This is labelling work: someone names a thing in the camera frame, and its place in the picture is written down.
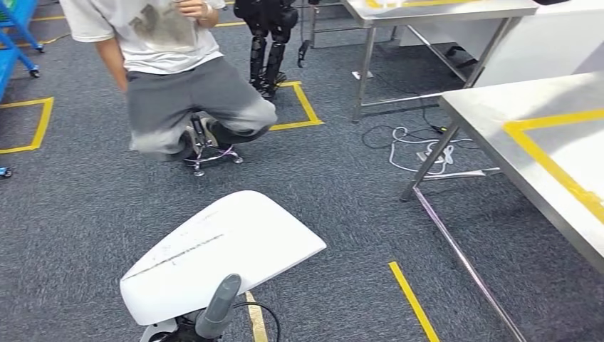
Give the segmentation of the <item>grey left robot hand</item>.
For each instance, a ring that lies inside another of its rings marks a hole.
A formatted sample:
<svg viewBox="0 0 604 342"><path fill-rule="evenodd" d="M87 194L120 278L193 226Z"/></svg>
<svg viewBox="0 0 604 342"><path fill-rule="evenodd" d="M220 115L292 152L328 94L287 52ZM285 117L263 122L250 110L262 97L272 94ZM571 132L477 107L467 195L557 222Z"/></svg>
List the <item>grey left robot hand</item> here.
<svg viewBox="0 0 604 342"><path fill-rule="evenodd" d="M204 341L215 341L233 319L233 305L241 287L241 277L230 274L218 285L209 305L195 319L195 333Z"/></svg>

